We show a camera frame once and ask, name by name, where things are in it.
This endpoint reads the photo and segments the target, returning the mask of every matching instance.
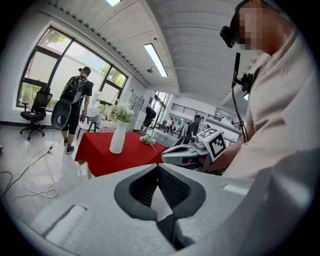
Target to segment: window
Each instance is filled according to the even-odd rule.
[[[40,89],[41,87],[39,86],[23,82],[18,97],[18,104],[22,106],[22,103],[29,103],[28,107],[31,108]]]
[[[88,80],[94,86],[92,95],[101,93],[99,109],[115,102],[121,95],[128,79],[111,63],[108,63],[85,46],[68,38],[53,28],[42,36],[32,51],[17,95],[17,107],[28,103],[32,107],[37,92],[42,87],[50,87],[52,99],[47,106],[52,111],[69,79],[79,75],[79,68],[89,67]]]
[[[124,74],[121,74],[118,70],[116,70],[114,67],[111,68],[107,78],[108,81],[116,84],[119,87],[123,87],[126,82],[126,77]]]
[[[87,79],[94,84],[92,95],[100,90],[110,64],[82,45],[72,42],[61,59],[50,85],[53,100],[58,101],[60,99],[60,95],[69,79],[73,76],[79,76],[78,69],[85,66],[91,69]]]

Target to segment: black shorts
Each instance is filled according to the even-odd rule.
[[[61,131],[68,131],[69,129],[69,134],[74,135],[76,133],[78,123],[79,123],[79,109],[77,107],[72,106],[68,121],[66,122],[65,126]]]

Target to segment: vr headset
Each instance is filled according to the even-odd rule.
[[[226,43],[226,45],[229,48],[232,48],[236,42],[238,44],[245,44],[245,42],[243,41],[243,38],[240,38],[240,35],[239,35],[239,11],[245,4],[247,4],[249,2],[250,2],[249,0],[244,0],[241,3],[239,3],[237,5],[237,7],[235,8],[235,13],[232,17],[230,27],[223,26],[223,28],[220,31],[220,36],[222,37],[222,39],[224,40],[224,42]],[[261,1],[261,2],[266,5],[269,5],[265,1]]]

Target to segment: white tile floor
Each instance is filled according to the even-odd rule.
[[[61,195],[57,195],[52,201],[57,200],[61,196],[68,193],[74,186],[88,180],[87,164],[79,165],[74,161],[76,152],[81,140],[74,139],[73,146],[75,150],[72,154],[66,154],[66,146],[63,143],[61,132],[52,129],[44,129],[45,136],[35,131],[31,140],[27,140],[28,133],[24,132],[20,135],[23,127],[17,126],[1,126],[0,143],[3,146],[0,154],[0,172],[10,171],[13,174],[13,180],[17,179],[30,163],[33,163],[41,155],[46,153],[54,141],[52,153],[42,157],[37,163],[28,169],[27,186],[29,189],[40,192],[47,191],[48,186],[55,186]],[[0,195],[2,195],[7,184],[10,181],[8,173],[0,174]],[[6,206],[15,196],[28,194],[26,189],[26,174],[24,174],[6,194],[6,201],[2,203]],[[55,194],[54,191],[49,193],[50,196]],[[29,224],[33,218],[45,206],[51,204],[47,198],[39,195],[25,196],[16,198],[8,207],[12,214],[16,215],[26,224]]]

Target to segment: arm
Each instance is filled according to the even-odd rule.
[[[250,141],[253,135],[256,133],[254,126],[251,124],[246,125],[246,132],[248,134],[248,141]],[[231,164],[231,162],[234,160],[238,152],[240,151],[241,145],[243,143],[244,143],[244,138],[241,138],[235,144],[227,147],[225,152],[217,160],[213,162],[213,164],[210,166],[209,171],[213,171],[215,169],[227,168]]]
[[[84,109],[82,111],[83,114],[87,115],[87,109],[89,106],[90,96],[86,95],[84,98]]]

